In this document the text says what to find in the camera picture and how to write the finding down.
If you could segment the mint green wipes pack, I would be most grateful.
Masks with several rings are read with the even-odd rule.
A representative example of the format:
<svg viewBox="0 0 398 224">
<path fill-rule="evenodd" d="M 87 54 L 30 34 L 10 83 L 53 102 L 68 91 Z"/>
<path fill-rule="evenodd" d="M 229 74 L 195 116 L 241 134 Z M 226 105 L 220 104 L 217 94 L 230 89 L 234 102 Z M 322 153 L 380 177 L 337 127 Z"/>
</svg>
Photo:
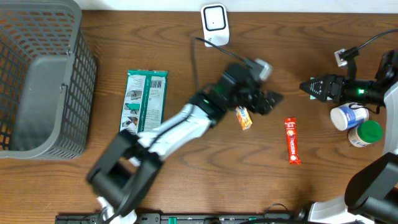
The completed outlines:
<svg viewBox="0 0 398 224">
<path fill-rule="evenodd" d="M 310 100 L 315 100 L 316 99 L 316 97 L 315 96 L 313 96 L 313 94 L 316 94 L 315 92 L 314 92 L 314 87 L 313 87 L 313 83 L 310 85 Z"/>
</svg>

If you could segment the green lid jar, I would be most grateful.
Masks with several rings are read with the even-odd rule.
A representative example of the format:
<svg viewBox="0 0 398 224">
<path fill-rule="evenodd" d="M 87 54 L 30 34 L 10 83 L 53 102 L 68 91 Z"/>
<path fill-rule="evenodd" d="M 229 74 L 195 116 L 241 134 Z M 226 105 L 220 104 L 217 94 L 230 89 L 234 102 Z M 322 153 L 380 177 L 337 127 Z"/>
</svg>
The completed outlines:
<svg viewBox="0 0 398 224">
<path fill-rule="evenodd" d="M 379 123 L 368 120 L 348 132 L 348 140 L 355 147 L 365 147 L 378 142 L 383 137 L 383 130 Z"/>
</svg>

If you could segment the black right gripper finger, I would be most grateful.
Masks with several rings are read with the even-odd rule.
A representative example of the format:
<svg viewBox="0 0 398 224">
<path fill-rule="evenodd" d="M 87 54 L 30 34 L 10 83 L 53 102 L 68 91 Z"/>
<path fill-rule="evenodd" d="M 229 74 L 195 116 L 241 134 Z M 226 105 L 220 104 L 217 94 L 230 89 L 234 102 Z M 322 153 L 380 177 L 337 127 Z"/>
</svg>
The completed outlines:
<svg viewBox="0 0 398 224">
<path fill-rule="evenodd" d="M 326 75 L 317 78 L 311 78 L 308 81 L 301 83 L 299 87 L 303 91 L 323 91 L 326 88 L 325 80 Z"/>
<path fill-rule="evenodd" d="M 311 90 L 311 89 L 305 89 L 304 92 L 308 93 L 310 96 L 312 96 L 314 99 L 321 101 L 321 102 L 326 102 L 330 99 L 328 96 L 327 92 L 323 90 Z"/>
</svg>

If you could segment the red narrow packet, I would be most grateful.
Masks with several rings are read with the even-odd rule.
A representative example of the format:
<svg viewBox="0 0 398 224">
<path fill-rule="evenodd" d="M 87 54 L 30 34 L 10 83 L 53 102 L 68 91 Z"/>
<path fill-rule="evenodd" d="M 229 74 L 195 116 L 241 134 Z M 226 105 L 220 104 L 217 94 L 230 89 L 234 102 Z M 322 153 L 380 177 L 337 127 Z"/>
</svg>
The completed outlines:
<svg viewBox="0 0 398 224">
<path fill-rule="evenodd" d="M 301 164 L 297 150 L 296 118 L 285 119 L 285 134 L 289 152 L 289 164 Z"/>
</svg>

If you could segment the white blue cotton swab tub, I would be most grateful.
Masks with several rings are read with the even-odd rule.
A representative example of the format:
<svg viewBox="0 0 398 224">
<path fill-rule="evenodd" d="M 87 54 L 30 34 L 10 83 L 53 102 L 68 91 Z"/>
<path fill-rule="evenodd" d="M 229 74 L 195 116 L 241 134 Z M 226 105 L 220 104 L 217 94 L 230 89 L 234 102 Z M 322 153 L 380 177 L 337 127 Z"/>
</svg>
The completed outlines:
<svg viewBox="0 0 398 224">
<path fill-rule="evenodd" d="M 330 119 L 339 131 L 351 129 L 369 119 L 369 111 L 359 103 L 346 103 L 330 111 Z"/>
</svg>

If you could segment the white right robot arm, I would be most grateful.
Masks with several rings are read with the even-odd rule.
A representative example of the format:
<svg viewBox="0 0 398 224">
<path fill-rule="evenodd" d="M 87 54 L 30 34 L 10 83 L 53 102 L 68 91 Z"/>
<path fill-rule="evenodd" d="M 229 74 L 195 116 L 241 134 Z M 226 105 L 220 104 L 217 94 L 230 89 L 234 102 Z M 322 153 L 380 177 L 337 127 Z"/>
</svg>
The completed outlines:
<svg viewBox="0 0 398 224">
<path fill-rule="evenodd" d="M 313 202 L 299 217 L 314 223 L 397 223 L 397 51 L 381 57 L 376 76 L 356 78 L 359 47 L 335 52 L 346 75 L 326 74 L 300 84 L 316 99 L 332 99 L 338 106 L 330 117 L 340 131 L 348 131 L 355 153 L 367 153 L 369 165 L 352 176 L 343 195 Z"/>
</svg>

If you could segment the orange Kleenex tissue pack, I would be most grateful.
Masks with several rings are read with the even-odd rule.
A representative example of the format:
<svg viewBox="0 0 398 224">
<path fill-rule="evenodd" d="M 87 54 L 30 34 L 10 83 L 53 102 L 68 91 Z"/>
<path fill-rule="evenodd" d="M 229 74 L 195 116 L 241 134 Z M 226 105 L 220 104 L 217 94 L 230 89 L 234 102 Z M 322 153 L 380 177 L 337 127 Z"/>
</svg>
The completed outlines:
<svg viewBox="0 0 398 224">
<path fill-rule="evenodd" d="M 245 107 L 238 106 L 235 108 L 235 113 L 242 130 L 249 129 L 252 125 L 252 120 L 248 110 Z"/>
</svg>

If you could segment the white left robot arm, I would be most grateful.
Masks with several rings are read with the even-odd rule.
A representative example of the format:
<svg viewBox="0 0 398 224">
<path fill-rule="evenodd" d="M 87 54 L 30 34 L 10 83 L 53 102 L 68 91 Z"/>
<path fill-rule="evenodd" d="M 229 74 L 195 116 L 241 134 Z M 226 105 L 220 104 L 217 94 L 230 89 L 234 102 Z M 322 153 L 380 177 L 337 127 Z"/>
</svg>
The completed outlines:
<svg viewBox="0 0 398 224">
<path fill-rule="evenodd" d="M 102 206 L 101 223 L 134 223 L 135 209 L 147 195 L 162 165 L 177 149 L 215 127 L 229 110 L 241 106 L 268 114 L 283 96 L 263 92 L 273 71 L 260 59 L 231 63 L 216 83 L 199 90 L 183 109 L 159 127 L 115 135 L 86 180 Z"/>
</svg>

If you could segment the green white 3M glove package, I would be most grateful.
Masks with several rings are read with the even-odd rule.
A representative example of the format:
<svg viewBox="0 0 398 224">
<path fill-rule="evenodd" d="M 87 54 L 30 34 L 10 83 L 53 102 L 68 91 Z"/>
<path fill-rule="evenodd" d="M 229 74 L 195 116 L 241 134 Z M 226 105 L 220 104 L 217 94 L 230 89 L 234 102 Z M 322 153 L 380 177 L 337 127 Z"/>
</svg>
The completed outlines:
<svg viewBox="0 0 398 224">
<path fill-rule="evenodd" d="M 128 70 L 119 130 L 131 134 L 157 128 L 163 122 L 168 72 Z"/>
</svg>

